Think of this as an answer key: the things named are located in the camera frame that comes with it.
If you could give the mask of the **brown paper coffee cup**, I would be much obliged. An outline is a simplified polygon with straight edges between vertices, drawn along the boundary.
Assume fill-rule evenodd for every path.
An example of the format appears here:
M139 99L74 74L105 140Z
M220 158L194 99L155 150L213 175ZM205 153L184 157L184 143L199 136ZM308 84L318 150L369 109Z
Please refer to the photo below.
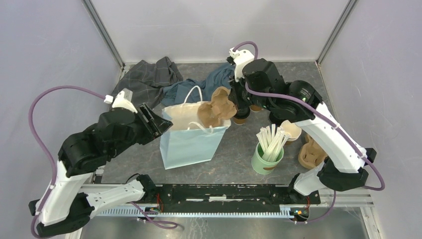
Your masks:
M260 112L260 111L262 111L262 108L259 107L259 106L256 106L256 105L251 105L249 108L250 108L250 110L252 112Z

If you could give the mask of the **light blue paper bag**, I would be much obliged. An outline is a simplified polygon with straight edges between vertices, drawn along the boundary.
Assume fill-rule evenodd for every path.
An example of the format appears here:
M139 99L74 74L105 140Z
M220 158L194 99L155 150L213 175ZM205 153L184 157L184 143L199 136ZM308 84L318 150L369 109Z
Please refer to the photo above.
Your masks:
M198 116L201 107L212 109L203 100L199 86L186 94L181 104L165 107L163 118L173 124L160 137L160 152L166 170L212 160L225 131L231 126L231 116L218 117L216 123L207 123Z

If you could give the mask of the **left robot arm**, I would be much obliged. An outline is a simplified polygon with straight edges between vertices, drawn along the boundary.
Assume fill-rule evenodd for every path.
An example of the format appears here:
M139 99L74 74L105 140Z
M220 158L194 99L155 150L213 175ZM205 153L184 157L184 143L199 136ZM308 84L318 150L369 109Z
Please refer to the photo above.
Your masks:
M146 145L163 135L172 122L156 115L146 104L131 111L117 107L102 113L97 123L70 135L62 144L55 182L42 199L29 203L38 219L39 238L74 232L99 213L116 206L152 202L157 187L141 174L136 179L98 193L81 192L84 182L101 166L135 144Z

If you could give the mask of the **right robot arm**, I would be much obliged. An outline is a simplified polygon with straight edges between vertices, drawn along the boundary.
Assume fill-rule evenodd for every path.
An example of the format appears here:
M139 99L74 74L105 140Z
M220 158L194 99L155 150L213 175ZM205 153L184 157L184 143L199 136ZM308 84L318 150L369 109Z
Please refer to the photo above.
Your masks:
M327 154L317 167L292 179L287 190L291 202L300 203L322 188L343 192L367 187L365 166L372 166L376 151L360 146L343 130L311 84L285 82L275 64L265 59L227 60L235 67L229 99L238 118L248 117L251 105L268 110L274 119L301 128Z

